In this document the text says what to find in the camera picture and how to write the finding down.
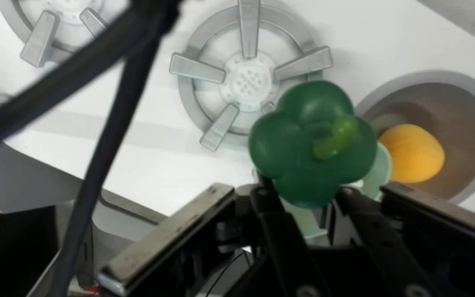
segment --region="black cable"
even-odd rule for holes
[[[237,257],[233,257],[220,272],[220,276],[217,277],[217,281],[210,286],[210,289],[207,290],[207,297],[210,297],[212,290],[217,287],[217,284],[222,281],[222,277],[225,276],[225,272],[241,257],[246,256],[246,251],[240,253]]]
[[[149,40],[149,20],[123,13],[103,35],[42,81],[0,106],[0,142],[96,79],[136,45]]]
[[[60,249],[52,284],[53,297],[67,297],[68,294],[70,282],[77,271],[80,248],[86,229],[91,224],[96,201],[101,196],[103,185],[143,99],[154,58],[157,56],[159,43],[161,38],[152,45],[144,45],[144,48],[136,50],[128,59],[114,106],[91,158],[86,178],[73,208],[67,239]]]

